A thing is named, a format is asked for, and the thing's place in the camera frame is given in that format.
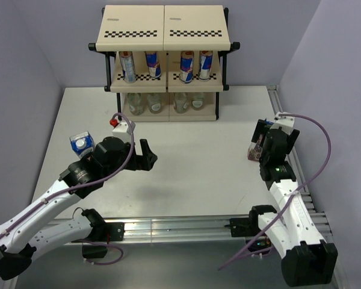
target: black and white checkered strip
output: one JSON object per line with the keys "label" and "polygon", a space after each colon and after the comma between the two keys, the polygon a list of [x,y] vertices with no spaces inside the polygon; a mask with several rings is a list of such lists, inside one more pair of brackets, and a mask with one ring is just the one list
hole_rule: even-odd
{"label": "black and white checkered strip", "polygon": [[[161,80],[161,78],[152,78],[149,74],[136,74],[135,76],[137,78],[137,80],[145,80],[145,81],[150,81],[150,80]],[[123,79],[123,74],[118,73],[116,80],[122,80]]]}
{"label": "black and white checkered strip", "polygon": [[[177,80],[179,79],[179,74],[178,73],[173,73],[173,79],[174,80]],[[195,74],[193,75],[193,80],[196,79],[196,80],[199,80],[199,76],[198,74]],[[214,79],[214,80],[217,80],[217,74],[216,73],[213,73],[212,75],[210,75],[210,79]]]}
{"label": "black and white checkered strip", "polygon": [[200,30],[197,30],[197,31],[194,31],[194,30],[190,30],[190,31],[187,31],[187,30],[170,30],[170,36],[183,36],[183,37],[215,37],[215,36],[218,36],[218,37],[222,37],[222,30],[218,30],[218,31],[215,31],[215,30],[204,30],[204,31],[200,31]]}
{"label": "black and white checkered strip", "polygon": [[158,30],[146,30],[146,31],[105,31],[104,37],[108,38],[122,38],[122,37],[156,37],[158,36]]}

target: blue and silver can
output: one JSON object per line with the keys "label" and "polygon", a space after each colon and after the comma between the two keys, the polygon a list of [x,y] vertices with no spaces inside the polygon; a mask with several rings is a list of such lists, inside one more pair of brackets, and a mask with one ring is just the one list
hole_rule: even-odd
{"label": "blue and silver can", "polygon": [[120,65],[122,66],[123,79],[127,83],[136,82],[134,56],[131,51],[119,52]]}
{"label": "blue and silver can", "polygon": [[161,65],[159,63],[158,53],[156,51],[145,51],[146,63],[149,67],[149,73],[151,78],[161,77]]}
{"label": "blue and silver can", "polygon": [[209,81],[212,64],[212,51],[199,52],[199,80]]}
{"label": "blue and silver can", "polygon": [[179,79],[184,83],[193,80],[194,51],[182,51],[180,53]]}
{"label": "blue and silver can", "polygon": [[79,158],[84,157],[95,149],[95,142],[88,131],[70,137],[72,150]]}

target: robotic arm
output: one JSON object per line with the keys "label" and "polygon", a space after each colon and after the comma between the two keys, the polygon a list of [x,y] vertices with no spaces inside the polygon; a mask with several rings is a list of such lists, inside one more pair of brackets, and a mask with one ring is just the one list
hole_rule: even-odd
{"label": "robotic arm", "polygon": [[[114,127],[113,136],[98,143],[92,152],[68,166],[52,186],[35,202],[11,220],[0,225],[0,277],[8,280],[25,271],[32,260],[63,244],[82,238],[96,241],[105,234],[105,221],[94,210],[85,210],[78,218],[42,230],[60,212],[103,186],[104,177],[114,173],[126,160],[131,149],[132,130],[125,122]],[[143,155],[137,155],[135,148],[125,169],[149,171],[158,157],[150,150],[147,140],[140,140]],[[93,182],[93,185],[61,190]],[[10,231],[7,229],[23,219]]]}
{"label": "robotic arm", "polygon": [[[292,194],[294,197],[282,215],[284,223],[277,220],[265,233],[282,258],[282,274],[289,286],[327,284],[333,276],[337,249],[333,243],[326,243],[318,232],[301,194],[296,191],[298,182],[285,159],[300,132],[293,129],[293,117],[280,114],[276,114],[273,123],[259,120],[253,140],[263,135],[260,173],[279,210],[285,207]],[[269,205],[255,206],[249,214],[255,234],[276,217],[277,211]]]}

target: white table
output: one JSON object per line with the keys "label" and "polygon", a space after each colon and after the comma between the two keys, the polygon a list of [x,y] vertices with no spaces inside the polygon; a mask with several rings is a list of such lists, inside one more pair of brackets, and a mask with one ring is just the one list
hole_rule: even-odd
{"label": "white table", "polygon": [[[274,115],[266,87],[231,87],[220,100],[216,122],[137,123],[135,139],[148,139],[158,156],[154,168],[122,171],[57,218],[71,218],[78,206],[125,218],[247,214],[253,205],[276,206],[259,164],[246,157],[258,119]],[[33,200],[78,160],[69,137],[88,130],[95,141],[103,140],[111,135],[115,112],[115,93],[66,89]]]}

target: glass bottle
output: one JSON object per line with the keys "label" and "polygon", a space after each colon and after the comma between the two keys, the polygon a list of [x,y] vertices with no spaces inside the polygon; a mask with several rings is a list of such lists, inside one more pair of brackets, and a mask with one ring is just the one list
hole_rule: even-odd
{"label": "glass bottle", "polygon": [[191,107],[195,110],[201,110],[205,103],[205,94],[203,92],[194,92],[191,95]]}
{"label": "glass bottle", "polygon": [[128,107],[133,115],[139,116],[143,113],[144,110],[143,99],[140,93],[128,93],[127,100],[128,100]]}
{"label": "glass bottle", "polygon": [[187,94],[185,92],[176,92],[174,94],[174,109],[177,113],[184,113],[187,110]]}
{"label": "glass bottle", "polygon": [[148,93],[147,102],[151,113],[157,114],[162,111],[162,97],[159,93]]}

